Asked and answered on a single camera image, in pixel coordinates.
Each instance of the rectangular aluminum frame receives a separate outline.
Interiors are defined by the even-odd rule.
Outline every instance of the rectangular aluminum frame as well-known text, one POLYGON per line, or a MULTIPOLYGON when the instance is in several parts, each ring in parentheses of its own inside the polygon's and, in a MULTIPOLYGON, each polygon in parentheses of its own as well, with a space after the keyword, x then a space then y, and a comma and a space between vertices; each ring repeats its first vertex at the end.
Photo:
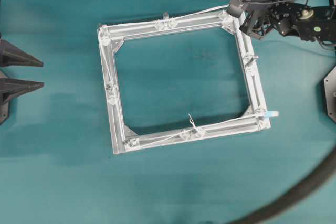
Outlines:
POLYGON ((250 37, 239 30, 245 20, 245 15, 234 18, 225 11, 226 8, 227 5, 175 18, 169 18, 167 14, 164 14, 163 19, 151 22, 101 25, 98 28, 112 147, 115 154, 270 128, 269 117, 276 115, 267 111, 257 68, 258 57, 254 53, 250 37), (199 127, 196 127, 190 118, 190 128, 146 135, 137 135, 128 128, 124 124, 115 63, 116 53, 123 43, 133 39, 216 27, 221 27, 235 36, 250 103, 246 112, 236 119, 199 127))

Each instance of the teal surface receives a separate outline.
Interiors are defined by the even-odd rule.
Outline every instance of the teal surface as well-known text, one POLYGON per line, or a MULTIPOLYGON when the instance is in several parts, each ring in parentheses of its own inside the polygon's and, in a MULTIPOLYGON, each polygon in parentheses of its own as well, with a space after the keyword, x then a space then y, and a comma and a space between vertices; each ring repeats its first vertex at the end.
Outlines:
MULTIPOLYGON (((335 144, 321 80, 333 52, 273 32, 254 41, 272 128, 112 154, 98 23, 191 13, 229 0, 2 0, 0 31, 45 63, 8 67, 45 87, 0 126, 3 223, 223 223, 274 199, 335 144)), ((328 5, 328 0, 310 0, 328 5)), ((247 105, 223 31, 132 41, 118 52, 125 121, 139 132, 236 116, 247 105)), ((335 223, 336 182, 270 223, 335 223)))

